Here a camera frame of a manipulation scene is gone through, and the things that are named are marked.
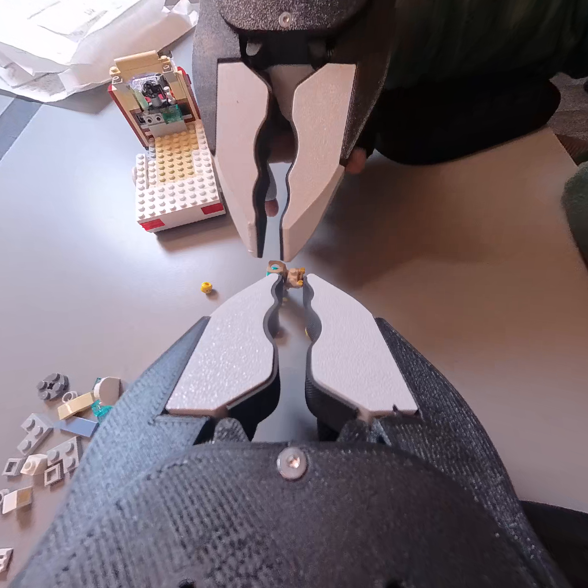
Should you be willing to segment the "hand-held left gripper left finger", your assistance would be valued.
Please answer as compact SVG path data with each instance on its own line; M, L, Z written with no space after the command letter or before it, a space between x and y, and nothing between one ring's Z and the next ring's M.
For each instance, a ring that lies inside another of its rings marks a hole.
M167 404L173 415L224 416L277 373L281 276L269 274L211 315Z

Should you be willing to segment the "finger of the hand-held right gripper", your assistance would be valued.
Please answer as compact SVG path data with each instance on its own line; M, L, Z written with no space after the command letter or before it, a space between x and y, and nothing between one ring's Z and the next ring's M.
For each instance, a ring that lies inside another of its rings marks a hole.
M341 152L356 65L327 63L293 92L296 157L286 177L281 256L290 262L320 223L343 174Z
M259 134L268 118L268 83L242 62L217 66L215 166L233 223L246 249L261 258L266 231L262 200L269 177Z

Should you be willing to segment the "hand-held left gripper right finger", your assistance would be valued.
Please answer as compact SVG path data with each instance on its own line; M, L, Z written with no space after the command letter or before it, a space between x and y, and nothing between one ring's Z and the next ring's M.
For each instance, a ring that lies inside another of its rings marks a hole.
M311 347L310 382L363 420L417 412L417 403L375 317L355 298L315 274L305 276L303 302Z

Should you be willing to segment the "white tan lego house model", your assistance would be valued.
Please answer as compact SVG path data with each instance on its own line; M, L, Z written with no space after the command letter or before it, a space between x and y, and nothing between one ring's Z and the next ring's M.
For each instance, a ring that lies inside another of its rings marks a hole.
M118 57L108 91L143 147L135 159L135 219L159 232L226 213L192 85L156 51Z

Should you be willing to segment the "white paper bag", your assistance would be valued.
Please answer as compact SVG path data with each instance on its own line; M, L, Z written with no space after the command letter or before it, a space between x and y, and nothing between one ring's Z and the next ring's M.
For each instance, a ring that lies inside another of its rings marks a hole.
M1 1L1 90L55 102L190 31L199 1Z

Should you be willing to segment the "pile of small lego pieces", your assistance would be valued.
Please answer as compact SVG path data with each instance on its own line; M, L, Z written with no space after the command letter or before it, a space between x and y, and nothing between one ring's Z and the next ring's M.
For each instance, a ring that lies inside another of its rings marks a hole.
M48 530L123 387L107 376L77 392L66 375L51 373L31 398L1 404L1 587Z

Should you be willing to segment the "person's torso green sweatshirt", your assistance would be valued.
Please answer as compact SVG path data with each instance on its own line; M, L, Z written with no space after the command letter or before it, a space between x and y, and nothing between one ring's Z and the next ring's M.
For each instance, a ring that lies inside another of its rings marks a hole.
M562 207L571 236L587 265L587 162L580 164L565 183Z

